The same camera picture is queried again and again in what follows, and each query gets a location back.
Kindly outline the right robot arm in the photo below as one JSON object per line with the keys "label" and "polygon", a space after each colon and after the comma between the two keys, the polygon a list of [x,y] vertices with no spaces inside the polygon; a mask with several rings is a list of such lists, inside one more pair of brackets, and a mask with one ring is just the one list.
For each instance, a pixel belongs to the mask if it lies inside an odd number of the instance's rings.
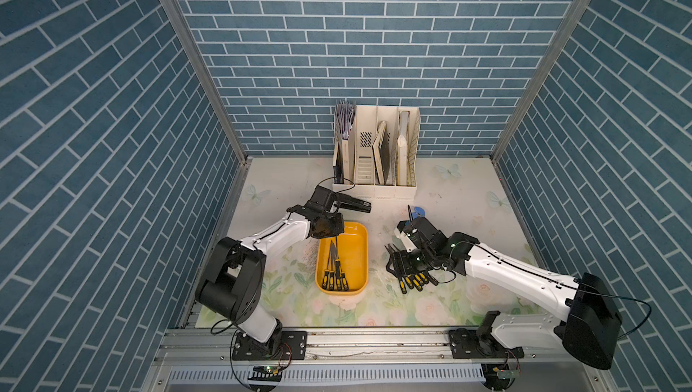
{"label": "right robot arm", "polygon": [[622,316],[601,278],[540,269],[466,233],[445,236],[425,217],[399,222],[394,235],[404,247],[394,252],[393,262],[406,276],[444,269],[502,287],[542,308],[537,316],[488,312],[481,327],[492,342],[507,349],[562,347],[591,368],[611,368]]}

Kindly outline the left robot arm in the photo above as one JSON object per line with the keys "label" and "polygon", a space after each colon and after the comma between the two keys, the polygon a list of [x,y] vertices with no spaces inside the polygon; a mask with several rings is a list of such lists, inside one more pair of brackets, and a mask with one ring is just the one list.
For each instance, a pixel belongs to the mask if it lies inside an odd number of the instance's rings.
{"label": "left robot arm", "polygon": [[344,192],[316,186],[305,204],[287,209],[275,224],[253,235],[221,239],[202,272],[195,300],[275,352],[281,322],[260,306],[261,288],[270,253],[284,250],[306,239],[322,240],[344,232],[340,210],[369,213],[371,204]]}

